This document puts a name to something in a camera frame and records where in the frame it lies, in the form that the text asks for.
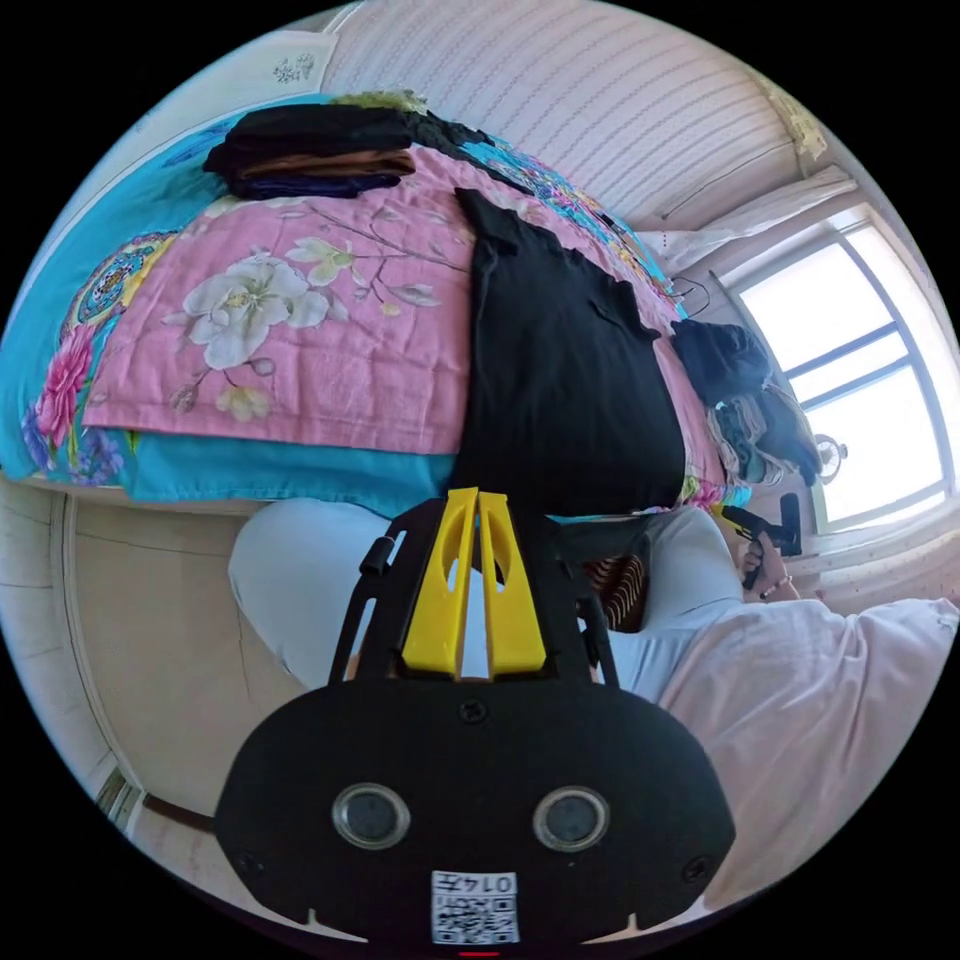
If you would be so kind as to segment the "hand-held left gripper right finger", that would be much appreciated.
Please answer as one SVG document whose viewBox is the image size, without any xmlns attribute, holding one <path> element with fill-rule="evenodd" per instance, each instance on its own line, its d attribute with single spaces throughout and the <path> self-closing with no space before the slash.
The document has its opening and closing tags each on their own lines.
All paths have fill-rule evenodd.
<svg viewBox="0 0 960 960">
<path fill-rule="evenodd" d="M 545 646 L 505 495 L 479 494 L 479 533 L 489 673 L 537 673 Z"/>
</svg>

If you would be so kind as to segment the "person's right hand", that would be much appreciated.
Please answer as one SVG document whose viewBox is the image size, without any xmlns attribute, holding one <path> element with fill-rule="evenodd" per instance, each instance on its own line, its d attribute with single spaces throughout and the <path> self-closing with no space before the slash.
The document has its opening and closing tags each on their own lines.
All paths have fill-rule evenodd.
<svg viewBox="0 0 960 960">
<path fill-rule="evenodd" d="M 757 600 L 777 603 L 800 598 L 780 552 L 766 533 L 746 547 L 741 567 L 744 589 Z"/>
</svg>

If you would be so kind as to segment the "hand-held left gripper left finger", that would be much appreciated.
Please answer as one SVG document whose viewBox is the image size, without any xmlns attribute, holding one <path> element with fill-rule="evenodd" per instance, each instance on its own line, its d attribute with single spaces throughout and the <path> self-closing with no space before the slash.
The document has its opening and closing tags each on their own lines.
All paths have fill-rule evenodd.
<svg viewBox="0 0 960 960">
<path fill-rule="evenodd" d="M 452 490 L 440 511 L 402 649 L 414 673 L 461 671 L 478 495 Z"/>
</svg>

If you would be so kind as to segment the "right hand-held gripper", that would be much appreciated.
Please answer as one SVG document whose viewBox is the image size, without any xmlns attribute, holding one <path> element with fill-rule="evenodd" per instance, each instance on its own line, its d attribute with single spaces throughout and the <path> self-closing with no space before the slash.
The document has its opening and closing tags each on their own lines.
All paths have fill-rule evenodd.
<svg viewBox="0 0 960 960">
<path fill-rule="evenodd" d="M 761 533 L 766 533 L 780 552 L 783 561 L 785 557 L 795 556 L 800 550 L 800 527 L 796 518 L 774 524 L 744 508 L 730 505 L 721 508 L 721 518 L 747 542 L 747 546 Z"/>
</svg>

